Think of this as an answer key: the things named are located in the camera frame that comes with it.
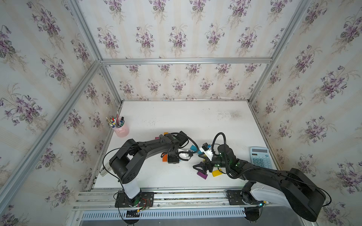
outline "pink cup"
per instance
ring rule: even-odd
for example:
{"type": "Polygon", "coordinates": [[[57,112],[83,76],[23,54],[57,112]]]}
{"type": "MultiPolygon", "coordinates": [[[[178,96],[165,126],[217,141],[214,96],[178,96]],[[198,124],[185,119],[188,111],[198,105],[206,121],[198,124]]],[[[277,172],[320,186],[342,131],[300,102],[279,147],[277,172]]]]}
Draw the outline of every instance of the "pink cup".
{"type": "Polygon", "coordinates": [[[125,137],[130,133],[130,129],[126,124],[124,124],[121,128],[112,128],[118,137],[125,137]]]}

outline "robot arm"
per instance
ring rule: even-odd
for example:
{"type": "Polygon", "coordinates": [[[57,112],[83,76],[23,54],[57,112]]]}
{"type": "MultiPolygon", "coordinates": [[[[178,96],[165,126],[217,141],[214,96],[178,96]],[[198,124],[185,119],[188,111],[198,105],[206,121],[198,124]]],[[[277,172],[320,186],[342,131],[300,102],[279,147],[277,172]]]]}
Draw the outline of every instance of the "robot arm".
{"type": "MultiPolygon", "coordinates": [[[[129,203],[138,203],[141,190],[136,176],[145,159],[166,152],[169,163],[178,163],[178,149],[187,141],[182,131],[179,135],[160,135],[160,139],[135,142],[127,140],[123,147],[110,159],[109,165],[120,179],[129,203]]],[[[225,144],[218,146],[219,155],[208,157],[199,155],[205,161],[193,166],[194,169],[207,174],[215,165],[227,167],[229,177],[249,180],[239,196],[246,204],[257,201],[270,201],[292,208],[299,216],[315,222],[325,201],[325,194],[300,170],[271,170],[255,166],[248,161],[235,157],[233,151],[225,144]]]]}

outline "floral wallpaper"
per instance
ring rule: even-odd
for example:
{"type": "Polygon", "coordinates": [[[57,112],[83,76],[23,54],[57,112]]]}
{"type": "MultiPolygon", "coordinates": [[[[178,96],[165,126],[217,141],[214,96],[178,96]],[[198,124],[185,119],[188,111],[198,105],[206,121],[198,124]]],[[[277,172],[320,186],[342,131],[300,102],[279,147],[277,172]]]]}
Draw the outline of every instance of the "floral wallpaper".
{"type": "Polygon", "coordinates": [[[331,195],[322,226],[362,222],[361,26],[361,1],[312,1],[252,103],[281,168],[331,195]]]}
{"type": "MultiPolygon", "coordinates": [[[[104,59],[268,57],[299,4],[299,0],[78,2],[104,59]]],[[[327,2],[310,8],[306,29],[325,14],[327,2]]],[[[50,38],[56,45],[55,38],[61,37],[50,38]]]]}
{"type": "Polygon", "coordinates": [[[265,64],[108,66],[125,100],[248,99],[265,64]]]}
{"type": "MultiPolygon", "coordinates": [[[[3,0],[0,18],[1,188],[94,59],[66,1],[3,0]]],[[[65,224],[102,150],[105,116],[116,107],[96,74],[1,213],[0,225],[65,224]]]]}

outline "blue calculator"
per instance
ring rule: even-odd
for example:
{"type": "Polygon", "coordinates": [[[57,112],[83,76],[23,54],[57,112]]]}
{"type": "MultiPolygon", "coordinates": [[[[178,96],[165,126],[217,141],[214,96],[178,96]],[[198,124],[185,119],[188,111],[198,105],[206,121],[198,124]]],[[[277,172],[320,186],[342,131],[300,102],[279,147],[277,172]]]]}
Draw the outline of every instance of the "blue calculator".
{"type": "Polygon", "coordinates": [[[270,158],[268,148],[259,148],[259,147],[250,148],[250,158],[251,158],[251,163],[256,166],[268,169],[273,168],[272,159],[270,158]]]}

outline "yellow block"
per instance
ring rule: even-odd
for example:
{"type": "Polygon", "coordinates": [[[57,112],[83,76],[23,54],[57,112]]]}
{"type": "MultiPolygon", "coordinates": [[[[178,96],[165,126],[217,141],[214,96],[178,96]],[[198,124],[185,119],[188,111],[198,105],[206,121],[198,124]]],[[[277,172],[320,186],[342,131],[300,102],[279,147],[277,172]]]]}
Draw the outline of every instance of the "yellow block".
{"type": "Polygon", "coordinates": [[[212,175],[213,175],[214,177],[219,176],[219,175],[221,175],[221,174],[223,174],[223,173],[220,172],[219,170],[214,170],[214,171],[212,172],[212,175]]]}

